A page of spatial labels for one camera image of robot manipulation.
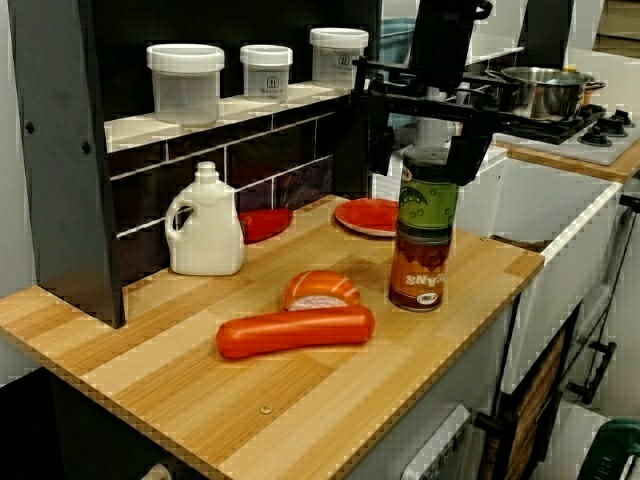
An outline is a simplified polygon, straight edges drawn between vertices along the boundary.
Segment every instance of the white plastic jug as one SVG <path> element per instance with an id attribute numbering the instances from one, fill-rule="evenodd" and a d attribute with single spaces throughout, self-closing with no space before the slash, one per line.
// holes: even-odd
<path id="1" fill-rule="evenodd" d="M 213 162 L 198 163 L 196 180 L 173 200 L 165 217 L 171 269 L 184 275 L 233 275 L 242 266 L 244 240 L 234 189 L 220 181 Z M 193 209 L 184 226 L 173 221 Z"/>

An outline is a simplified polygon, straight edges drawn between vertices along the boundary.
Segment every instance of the jug cap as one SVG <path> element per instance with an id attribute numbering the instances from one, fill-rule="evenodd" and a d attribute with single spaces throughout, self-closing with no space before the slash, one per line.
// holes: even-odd
<path id="1" fill-rule="evenodd" d="M 213 162 L 198 163 L 198 171 L 196 172 L 196 182 L 198 183 L 215 183 L 220 175 L 216 171 L 216 164 Z"/>

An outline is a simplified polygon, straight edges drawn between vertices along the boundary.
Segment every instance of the sink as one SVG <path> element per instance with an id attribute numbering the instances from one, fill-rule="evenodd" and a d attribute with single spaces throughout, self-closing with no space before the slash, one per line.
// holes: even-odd
<path id="1" fill-rule="evenodd" d="M 485 162 L 460 189 L 456 227 L 482 237 L 550 242 L 522 294 L 502 390 L 511 394 L 603 274 L 622 184 L 510 158 Z"/>

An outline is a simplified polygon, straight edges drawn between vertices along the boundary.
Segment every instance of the toy hot dog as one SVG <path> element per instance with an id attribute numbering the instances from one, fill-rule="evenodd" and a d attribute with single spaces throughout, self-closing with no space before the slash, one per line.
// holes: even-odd
<path id="1" fill-rule="evenodd" d="M 364 343 L 374 325 L 369 309 L 360 305 L 269 313 L 224 323 L 216 346 L 224 357 L 235 359 L 315 345 Z"/>

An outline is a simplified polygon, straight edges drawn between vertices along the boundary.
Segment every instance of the pot handle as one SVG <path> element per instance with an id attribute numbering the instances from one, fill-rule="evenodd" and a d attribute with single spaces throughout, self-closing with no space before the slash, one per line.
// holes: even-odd
<path id="1" fill-rule="evenodd" d="M 606 86 L 607 84 L 604 82 L 588 82 L 584 87 L 584 92 L 593 92 L 594 90 L 600 90 Z"/>
<path id="2" fill-rule="evenodd" d="M 505 80 L 507 82 L 512 82 L 513 80 L 511 80 L 509 77 L 507 77 L 506 75 L 504 75 L 502 72 L 498 72 L 496 70 L 485 70 L 484 73 L 490 77 L 493 78 L 497 78 L 498 80 Z"/>

